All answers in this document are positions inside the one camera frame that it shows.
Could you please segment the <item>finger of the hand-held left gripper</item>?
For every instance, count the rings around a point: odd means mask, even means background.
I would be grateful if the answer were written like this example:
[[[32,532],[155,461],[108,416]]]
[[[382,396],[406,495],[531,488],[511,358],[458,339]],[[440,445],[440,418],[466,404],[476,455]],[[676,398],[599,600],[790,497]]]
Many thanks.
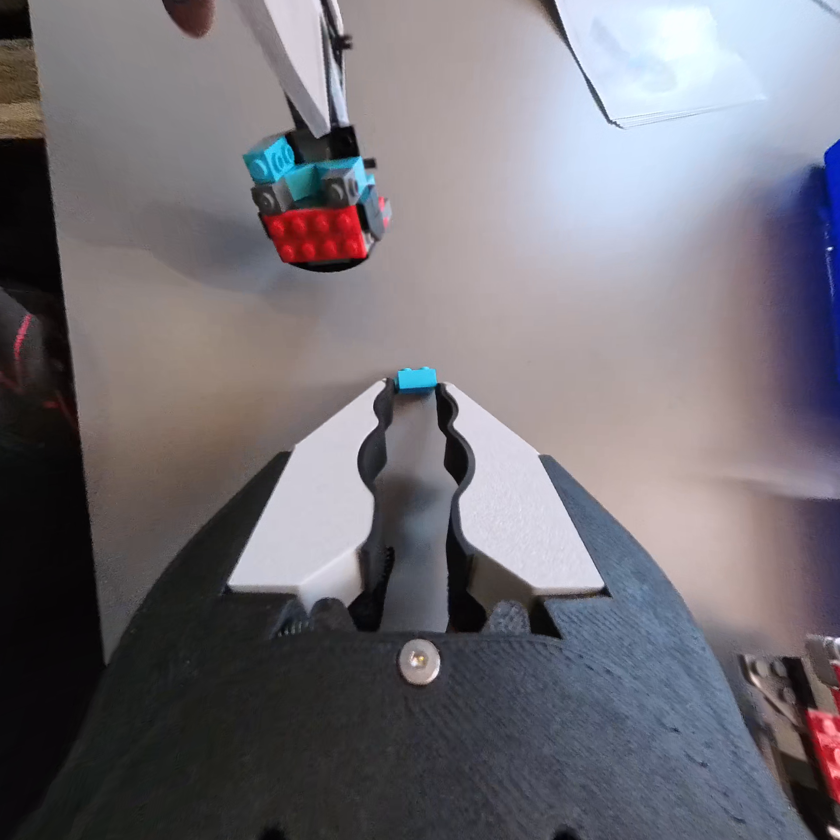
[[[324,63],[327,74],[327,91],[331,128],[350,125],[347,103],[344,54],[352,49],[353,38],[345,31],[339,2],[321,1],[323,32],[325,37]]]
[[[310,130],[330,131],[322,6],[317,1],[236,1],[281,89]]]

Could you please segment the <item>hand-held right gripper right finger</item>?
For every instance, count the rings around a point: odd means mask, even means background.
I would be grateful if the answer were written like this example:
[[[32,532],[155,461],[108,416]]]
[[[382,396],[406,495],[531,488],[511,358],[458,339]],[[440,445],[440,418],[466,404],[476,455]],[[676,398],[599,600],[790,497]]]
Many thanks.
[[[501,602],[602,595],[606,585],[541,454],[456,386],[436,388],[444,466],[455,481],[448,618],[485,621]]]

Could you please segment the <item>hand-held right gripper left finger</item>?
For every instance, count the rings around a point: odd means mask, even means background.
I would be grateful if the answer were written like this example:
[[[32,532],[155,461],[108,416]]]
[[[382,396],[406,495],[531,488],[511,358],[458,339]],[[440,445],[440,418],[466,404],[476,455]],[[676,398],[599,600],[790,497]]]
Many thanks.
[[[291,450],[227,581],[235,593],[351,606],[384,569],[375,479],[386,463],[394,384],[375,381]]]

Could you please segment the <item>red turquoise grey brick model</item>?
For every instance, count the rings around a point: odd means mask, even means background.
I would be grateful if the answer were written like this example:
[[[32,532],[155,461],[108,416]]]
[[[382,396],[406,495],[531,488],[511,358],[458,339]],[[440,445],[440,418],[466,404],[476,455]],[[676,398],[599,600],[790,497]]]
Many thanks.
[[[366,261],[392,221],[354,126],[321,138],[301,127],[265,137],[244,154],[259,220],[280,260],[314,272]]]

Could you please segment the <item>white desk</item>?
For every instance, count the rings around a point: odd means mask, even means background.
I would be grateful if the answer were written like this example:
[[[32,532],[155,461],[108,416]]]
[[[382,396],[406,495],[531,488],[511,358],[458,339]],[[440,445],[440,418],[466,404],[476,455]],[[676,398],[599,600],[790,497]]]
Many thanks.
[[[650,552],[716,654],[837,624],[838,423],[785,409],[768,220],[838,136],[838,19],[722,2],[768,101],[609,127],[541,2],[342,2],[393,231],[284,267],[239,153],[246,26],[33,2],[104,644],[176,551],[378,375],[428,363]]]

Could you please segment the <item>person's left hand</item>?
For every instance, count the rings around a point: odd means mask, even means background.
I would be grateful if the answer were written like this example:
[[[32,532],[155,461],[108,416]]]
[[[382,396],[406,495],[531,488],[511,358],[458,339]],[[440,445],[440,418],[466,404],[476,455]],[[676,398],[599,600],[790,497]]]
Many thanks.
[[[171,21],[185,35],[200,39],[211,30],[216,14],[215,1],[162,1]]]

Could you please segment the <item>brick instruction booklet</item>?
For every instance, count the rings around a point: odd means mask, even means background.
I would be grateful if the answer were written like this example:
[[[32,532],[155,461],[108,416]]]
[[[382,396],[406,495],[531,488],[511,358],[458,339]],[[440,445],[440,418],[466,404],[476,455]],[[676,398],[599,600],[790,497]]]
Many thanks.
[[[563,34],[607,120],[622,130],[761,102],[715,8],[694,1],[556,1]]]

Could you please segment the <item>black red printed garment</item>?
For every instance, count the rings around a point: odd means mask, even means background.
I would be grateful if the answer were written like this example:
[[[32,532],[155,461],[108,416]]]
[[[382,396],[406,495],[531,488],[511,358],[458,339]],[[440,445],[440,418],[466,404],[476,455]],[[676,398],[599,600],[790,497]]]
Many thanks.
[[[82,464],[63,300],[11,277],[1,286],[1,431],[3,447]]]

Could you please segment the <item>grey red brick assembly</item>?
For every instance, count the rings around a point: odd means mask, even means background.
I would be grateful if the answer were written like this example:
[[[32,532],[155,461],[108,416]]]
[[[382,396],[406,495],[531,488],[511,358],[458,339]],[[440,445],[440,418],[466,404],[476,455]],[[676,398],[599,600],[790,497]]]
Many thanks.
[[[808,635],[805,654],[740,654],[759,706],[756,741],[816,838],[839,838],[839,638]]]

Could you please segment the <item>blue box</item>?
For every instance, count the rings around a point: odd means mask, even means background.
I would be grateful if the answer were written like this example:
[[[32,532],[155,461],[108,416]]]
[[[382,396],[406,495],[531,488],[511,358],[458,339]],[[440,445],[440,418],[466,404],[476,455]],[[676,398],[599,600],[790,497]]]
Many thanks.
[[[773,360],[786,411],[838,423],[838,144],[773,195]]]

